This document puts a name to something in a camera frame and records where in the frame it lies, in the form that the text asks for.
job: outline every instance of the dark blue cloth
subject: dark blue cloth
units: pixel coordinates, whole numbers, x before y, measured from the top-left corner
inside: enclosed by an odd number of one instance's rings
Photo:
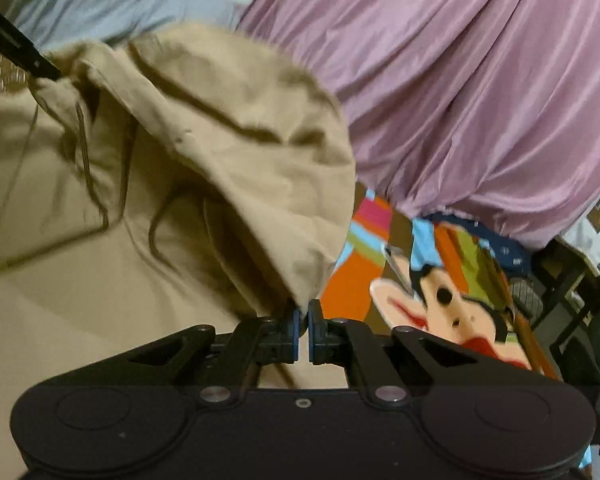
[[[433,213],[425,219],[435,224],[447,222],[457,225],[469,234],[487,240],[498,264],[508,278],[523,278],[531,274],[531,253],[519,242],[494,233],[482,222],[444,213]]]

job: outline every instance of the silver bolt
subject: silver bolt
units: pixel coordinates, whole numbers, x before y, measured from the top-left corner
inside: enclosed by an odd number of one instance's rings
[[[224,386],[207,386],[200,391],[200,399],[206,402],[225,402],[231,392]]]
[[[407,396],[400,386],[380,386],[376,390],[376,397],[385,402],[399,402]]]
[[[296,399],[296,406],[298,408],[308,408],[312,405],[309,399]]]

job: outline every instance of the pink stripe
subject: pink stripe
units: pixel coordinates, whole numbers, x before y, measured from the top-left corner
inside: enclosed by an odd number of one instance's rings
[[[391,227],[391,210],[384,209],[371,200],[365,199],[362,201],[356,216],[362,217],[385,231],[388,231]]]

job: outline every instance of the pink curtain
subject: pink curtain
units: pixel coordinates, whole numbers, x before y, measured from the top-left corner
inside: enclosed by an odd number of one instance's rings
[[[600,0],[254,0],[342,102],[360,179],[530,248],[600,192]]]

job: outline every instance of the cartoon eye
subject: cartoon eye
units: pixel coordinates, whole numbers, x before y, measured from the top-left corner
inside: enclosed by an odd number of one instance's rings
[[[446,286],[441,286],[436,293],[436,299],[438,300],[438,303],[443,306],[447,306],[449,303],[451,303],[453,298],[454,295],[448,288],[446,288]]]

